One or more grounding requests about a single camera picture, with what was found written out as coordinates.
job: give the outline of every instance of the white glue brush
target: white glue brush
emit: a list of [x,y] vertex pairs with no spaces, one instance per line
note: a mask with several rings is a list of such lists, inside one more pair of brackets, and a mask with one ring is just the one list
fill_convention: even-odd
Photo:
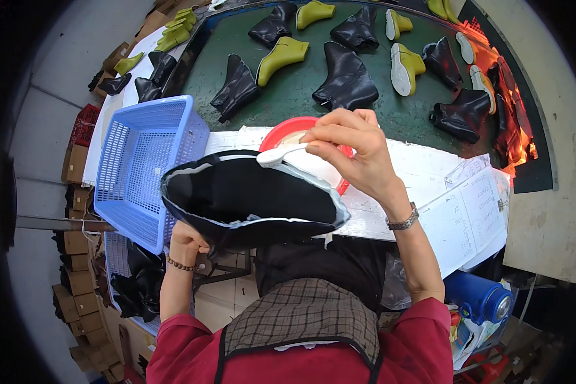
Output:
[[282,160],[284,160],[284,156],[286,156],[286,154],[294,150],[305,149],[308,144],[308,142],[303,142],[288,148],[269,149],[258,154],[258,156],[256,156],[256,161],[258,161],[258,164],[260,164],[261,167],[269,168],[270,166],[280,164]]

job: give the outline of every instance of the blue crate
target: blue crate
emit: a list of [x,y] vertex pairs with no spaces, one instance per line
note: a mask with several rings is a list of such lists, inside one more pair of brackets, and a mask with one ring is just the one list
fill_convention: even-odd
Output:
[[[130,267],[128,266],[128,239],[118,232],[105,232],[104,233],[104,250],[105,250],[105,263],[107,268],[107,277],[109,279],[108,292],[111,297],[111,303],[119,311],[122,312],[119,304],[115,302],[113,295],[115,291],[110,284],[111,275],[117,273],[125,277],[130,277]],[[194,296],[190,295],[190,314],[195,315],[194,312]],[[158,328],[160,328],[160,316],[149,323],[143,321],[143,318],[134,316],[131,318],[136,324],[152,334],[154,337],[158,335]]]
[[120,233],[160,254],[175,218],[160,198],[160,178],[176,165],[203,157],[209,127],[190,95],[119,109],[104,140],[94,209]]

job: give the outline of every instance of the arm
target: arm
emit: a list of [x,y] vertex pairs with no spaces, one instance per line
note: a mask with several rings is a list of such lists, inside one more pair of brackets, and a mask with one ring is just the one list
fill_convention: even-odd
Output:
[[[186,267],[195,265],[198,253],[209,252],[209,245],[191,226],[178,221],[171,235],[169,257]],[[184,271],[166,263],[166,272],[160,288],[160,321],[177,313],[190,311],[190,290],[194,272]]]
[[[386,137],[378,127],[375,112],[336,109],[319,119],[301,142],[309,142],[307,152],[331,163],[350,184],[376,199],[389,221],[404,221],[412,213],[403,181],[392,168]],[[354,158],[341,153],[337,144],[354,148]],[[443,303],[445,289],[439,265],[419,222],[394,234],[412,302],[434,297]]]

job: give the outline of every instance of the blue thermos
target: blue thermos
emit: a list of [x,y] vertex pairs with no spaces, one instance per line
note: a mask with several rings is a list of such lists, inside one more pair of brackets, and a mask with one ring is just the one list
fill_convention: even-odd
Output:
[[446,299],[459,306],[459,313],[477,325],[498,323],[506,317],[512,293],[500,283],[471,273],[455,271],[444,279]]

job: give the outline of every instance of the red plastic crate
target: red plastic crate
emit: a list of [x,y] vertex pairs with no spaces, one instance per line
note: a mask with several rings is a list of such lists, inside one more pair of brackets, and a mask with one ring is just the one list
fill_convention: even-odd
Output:
[[85,108],[79,112],[75,125],[72,127],[70,134],[69,145],[77,144],[79,146],[90,147],[92,134],[94,133],[94,126],[98,119],[100,108],[87,104]]

